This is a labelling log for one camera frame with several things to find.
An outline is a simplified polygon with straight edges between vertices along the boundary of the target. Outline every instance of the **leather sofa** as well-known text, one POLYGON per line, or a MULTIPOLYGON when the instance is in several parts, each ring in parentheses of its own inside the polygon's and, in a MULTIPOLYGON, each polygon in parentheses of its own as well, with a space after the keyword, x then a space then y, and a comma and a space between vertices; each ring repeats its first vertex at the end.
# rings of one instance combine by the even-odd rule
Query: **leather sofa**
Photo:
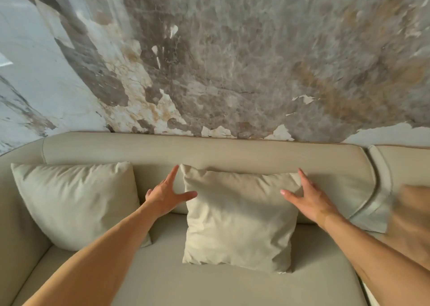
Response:
MULTIPOLYGON (((113 133, 47 137, 0 157, 0 306, 22 305, 73 254, 53 246, 34 223, 10 164, 120 161, 133 163, 141 200, 175 164, 262 174, 302 167, 342 213, 357 222, 384 210, 382 191, 395 193, 403 183, 430 184, 425 173, 430 167, 427 149, 372 146, 364 150, 346 144, 113 133), (358 180, 364 187, 362 194, 353 196, 338 176, 358 180)), ((178 173, 175 190, 183 189, 178 173)), ((298 217, 292 238, 292 273, 182 264, 186 213, 186 205, 181 205, 154 224, 153 244, 136 253, 113 305, 364 306, 372 298, 336 244, 304 216, 298 217)))

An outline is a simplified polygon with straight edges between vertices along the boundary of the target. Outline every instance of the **person's left arm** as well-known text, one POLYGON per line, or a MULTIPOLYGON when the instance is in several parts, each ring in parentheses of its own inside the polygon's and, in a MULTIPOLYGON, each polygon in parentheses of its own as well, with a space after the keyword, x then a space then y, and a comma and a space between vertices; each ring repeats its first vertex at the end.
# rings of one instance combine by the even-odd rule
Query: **person's left arm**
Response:
POLYGON ((155 220, 196 192, 173 192, 178 166, 134 213, 67 260, 24 306, 110 305, 155 220))

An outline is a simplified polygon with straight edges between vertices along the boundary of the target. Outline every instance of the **person's right arm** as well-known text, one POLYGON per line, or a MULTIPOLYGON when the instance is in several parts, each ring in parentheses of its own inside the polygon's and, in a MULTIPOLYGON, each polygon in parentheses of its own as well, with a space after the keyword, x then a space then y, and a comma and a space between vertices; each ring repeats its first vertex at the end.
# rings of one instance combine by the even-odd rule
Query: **person's right arm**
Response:
POLYGON ((304 197, 281 193, 333 238, 380 305, 430 305, 430 271, 351 224, 300 169, 299 174, 304 197))

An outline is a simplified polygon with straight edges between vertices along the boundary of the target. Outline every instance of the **pillow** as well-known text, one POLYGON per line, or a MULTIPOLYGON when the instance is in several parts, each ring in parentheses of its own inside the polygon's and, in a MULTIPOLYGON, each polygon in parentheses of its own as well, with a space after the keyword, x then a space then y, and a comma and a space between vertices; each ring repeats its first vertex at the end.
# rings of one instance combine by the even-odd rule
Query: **pillow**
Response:
MULTIPOLYGON (((62 249, 84 248, 139 208, 130 162, 11 168, 30 215, 62 249)), ((147 236, 142 245, 149 244, 147 236)))
POLYGON ((429 187, 402 187, 384 242, 430 270, 429 187))
POLYGON ((252 175, 181 165, 188 230, 183 263, 231 264, 266 272, 290 267, 290 238, 298 209, 280 194, 301 190, 297 173, 252 175))

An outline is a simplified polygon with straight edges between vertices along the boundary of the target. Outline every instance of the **skin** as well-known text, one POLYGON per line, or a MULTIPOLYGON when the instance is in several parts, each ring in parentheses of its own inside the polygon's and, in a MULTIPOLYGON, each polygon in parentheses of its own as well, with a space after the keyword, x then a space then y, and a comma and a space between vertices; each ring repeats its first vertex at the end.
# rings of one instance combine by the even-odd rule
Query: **skin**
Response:
POLYGON ((304 197, 281 194, 333 238, 380 305, 428 305, 430 271, 348 222, 301 169, 299 174, 304 197))
MULTIPOLYGON (((177 172, 175 166, 164 181, 148 191, 137 211, 74 254, 24 305, 110 305, 155 220, 197 196, 197 192, 174 193, 177 172)), ((300 169, 299 174, 304 197, 286 190, 281 193, 334 239, 381 306, 426 305, 430 271, 349 223, 300 169)))

